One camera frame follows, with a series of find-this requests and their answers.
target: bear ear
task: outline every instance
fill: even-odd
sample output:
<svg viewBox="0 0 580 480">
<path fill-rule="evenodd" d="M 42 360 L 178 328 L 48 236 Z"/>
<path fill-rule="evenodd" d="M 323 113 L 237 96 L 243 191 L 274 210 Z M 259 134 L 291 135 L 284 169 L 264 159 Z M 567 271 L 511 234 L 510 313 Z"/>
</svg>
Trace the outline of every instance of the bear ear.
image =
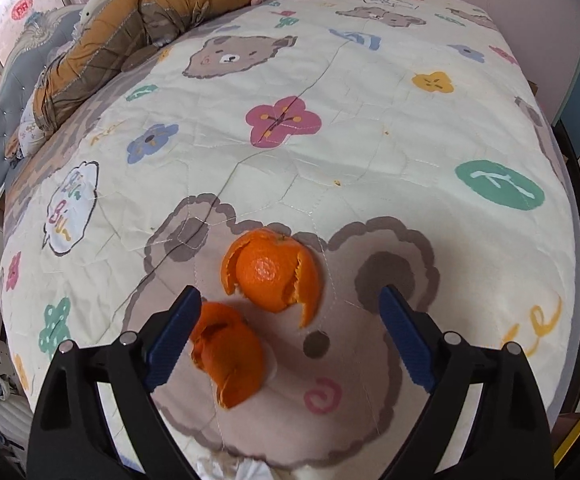
<svg viewBox="0 0 580 480">
<path fill-rule="evenodd" d="M 231 36 L 218 36 L 217 38 L 214 38 L 214 40 L 212 40 L 212 44 L 221 45 L 224 44 L 226 41 L 228 41 L 230 38 Z"/>
<path fill-rule="evenodd" d="M 279 38 L 272 44 L 272 46 L 276 46 L 277 48 L 282 48 L 284 46 L 294 46 L 296 43 L 297 37 L 296 36 L 286 36 L 284 38 Z"/>
</svg>

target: peeled orange skin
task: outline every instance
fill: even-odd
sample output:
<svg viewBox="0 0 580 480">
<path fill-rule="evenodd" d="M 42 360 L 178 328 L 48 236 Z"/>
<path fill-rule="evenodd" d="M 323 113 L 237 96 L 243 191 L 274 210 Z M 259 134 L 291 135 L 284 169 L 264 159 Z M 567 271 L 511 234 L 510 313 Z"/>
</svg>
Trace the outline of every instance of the peeled orange skin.
<svg viewBox="0 0 580 480">
<path fill-rule="evenodd" d="M 246 324 L 227 326 L 203 344 L 201 361 L 216 384 L 219 406 L 229 410 L 259 391 L 266 371 L 263 348 Z"/>
<path fill-rule="evenodd" d="M 194 345 L 190 357 L 197 368 L 204 370 L 201 359 L 205 341 L 204 335 L 209 336 L 212 332 L 237 323 L 243 323 L 243 317 L 231 306 L 211 301 L 202 303 L 201 314 L 189 337 Z"/>
<path fill-rule="evenodd" d="M 221 282 L 226 294 L 239 286 L 259 308 L 279 313 L 301 303 L 300 328 L 312 322 L 321 297 L 321 280 L 310 251 L 294 238 L 256 229 L 237 240 L 225 253 Z"/>
</svg>

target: green oval print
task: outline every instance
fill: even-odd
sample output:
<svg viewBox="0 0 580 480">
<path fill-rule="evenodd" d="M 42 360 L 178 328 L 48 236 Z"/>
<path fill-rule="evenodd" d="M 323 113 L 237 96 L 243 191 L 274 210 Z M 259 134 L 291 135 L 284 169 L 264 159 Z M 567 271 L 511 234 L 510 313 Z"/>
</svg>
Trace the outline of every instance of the green oval print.
<svg viewBox="0 0 580 480">
<path fill-rule="evenodd" d="M 471 190 L 491 202 L 530 211 L 545 200 L 542 189 L 532 180 L 489 160 L 471 160 L 454 172 Z"/>
<path fill-rule="evenodd" d="M 128 97 L 126 97 L 126 101 L 134 101 L 139 97 L 143 97 L 144 95 L 151 94 L 157 89 L 157 85 L 146 85 L 142 86 L 141 88 L 137 88 L 134 92 L 132 92 Z"/>
</svg>

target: bedsheet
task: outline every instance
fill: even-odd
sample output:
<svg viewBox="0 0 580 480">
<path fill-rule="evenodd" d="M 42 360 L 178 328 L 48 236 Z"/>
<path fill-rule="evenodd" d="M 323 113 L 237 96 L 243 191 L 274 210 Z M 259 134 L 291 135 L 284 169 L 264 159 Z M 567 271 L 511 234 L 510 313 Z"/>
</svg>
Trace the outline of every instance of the bedsheet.
<svg viewBox="0 0 580 480">
<path fill-rule="evenodd" d="M 426 400 L 378 317 L 387 283 L 475 345 L 518 341 L 548 405 L 575 257 L 546 127 L 495 24 L 459 0 L 271 0 L 193 30 L 81 107 L 8 194 L 1 300 L 32 406 L 62 340 L 109 343 L 193 284 L 246 316 L 268 373 L 226 411 L 184 352 L 153 398 L 190 462 L 378 478 Z M 299 307 L 221 286 L 227 248 L 262 226 L 320 264 L 305 329 Z"/>
</svg>

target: pink flower print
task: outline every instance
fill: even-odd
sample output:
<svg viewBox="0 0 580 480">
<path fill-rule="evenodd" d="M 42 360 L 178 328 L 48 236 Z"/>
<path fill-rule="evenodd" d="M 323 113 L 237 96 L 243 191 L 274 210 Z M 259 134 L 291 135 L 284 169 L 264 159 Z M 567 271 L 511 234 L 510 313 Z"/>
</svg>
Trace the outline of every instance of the pink flower print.
<svg viewBox="0 0 580 480">
<path fill-rule="evenodd" d="M 10 261 L 8 269 L 8 279 L 6 280 L 6 292 L 14 290 L 19 281 L 19 261 L 21 260 L 21 251 L 15 254 Z"/>
<path fill-rule="evenodd" d="M 287 136 L 313 135 L 321 129 L 321 119 L 305 109 L 295 96 L 284 97 L 274 106 L 255 106 L 246 115 L 252 126 L 250 142 L 256 148 L 276 148 Z"/>
<path fill-rule="evenodd" d="M 505 50 L 499 48 L 498 46 L 492 46 L 492 45 L 490 45 L 490 49 L 491 49 L 491 51 L 496 52 L 497 54 L 499 54 L 506 61 L 509 61 L 513 65 L 519 66 L 518 61 L 513 56 L 511 56 L 510 54 L 508 54 Z"/>
</svg>

